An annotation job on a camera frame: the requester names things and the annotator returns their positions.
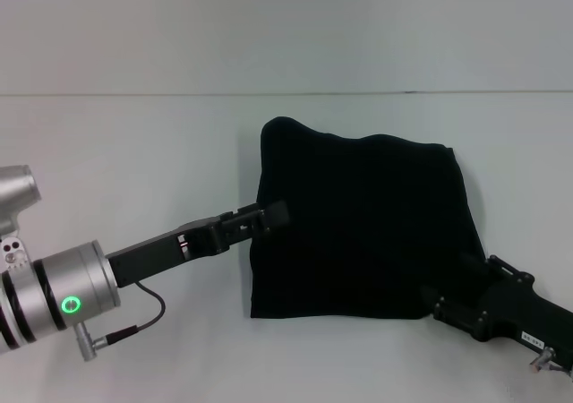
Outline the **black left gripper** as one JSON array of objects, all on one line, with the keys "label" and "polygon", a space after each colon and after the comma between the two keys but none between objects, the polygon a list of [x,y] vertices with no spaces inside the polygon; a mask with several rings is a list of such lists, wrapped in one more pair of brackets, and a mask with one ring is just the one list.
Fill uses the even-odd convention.
[{"label": "black left gripper", "polygon": [[107,255],[115,281],[127,287],[186,262],[222,254],[233,244],[290,223],[284,201],[256,203],[236,212],[187,223],[163,235]]}]

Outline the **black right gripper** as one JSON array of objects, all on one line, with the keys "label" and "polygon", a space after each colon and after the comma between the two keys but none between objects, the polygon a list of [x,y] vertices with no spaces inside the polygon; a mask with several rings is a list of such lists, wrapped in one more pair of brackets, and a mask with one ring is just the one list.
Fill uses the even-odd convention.
[{"label": "black right gripper", "polygon": [[495,284],[479,299],[478,312],[434,288],[421,287],[422,299],[435,320],[473,334],[481,342],[513,339],[537,353],[532,362],[535,367],[553,362],[564,371],[572,369],[572,312],[537,295],[531,279],[520,276],[518,269],[496,255],[461,253],[459,260],[460,282]]}]

